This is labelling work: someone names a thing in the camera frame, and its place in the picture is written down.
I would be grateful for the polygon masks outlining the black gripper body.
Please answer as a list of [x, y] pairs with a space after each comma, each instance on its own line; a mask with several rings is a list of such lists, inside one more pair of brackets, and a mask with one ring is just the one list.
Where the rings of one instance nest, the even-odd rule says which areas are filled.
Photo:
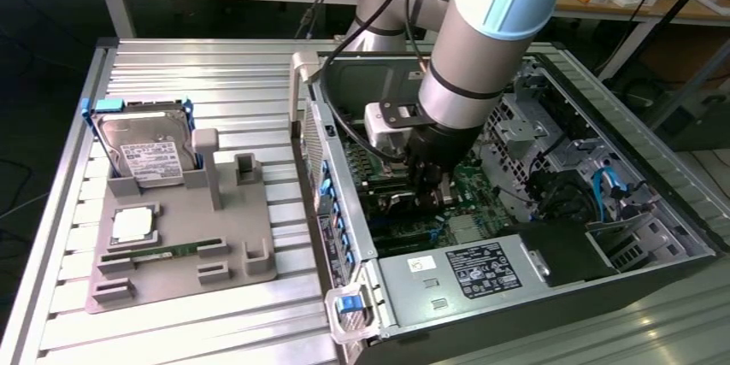
[[438, 167], [442, 173], [451, 173], [471, 150], [482, 127], [453, 129], [438, 123], [417, 126], [406, 145], [406, 164], [415, 172], [421, 164], [425, 168]]

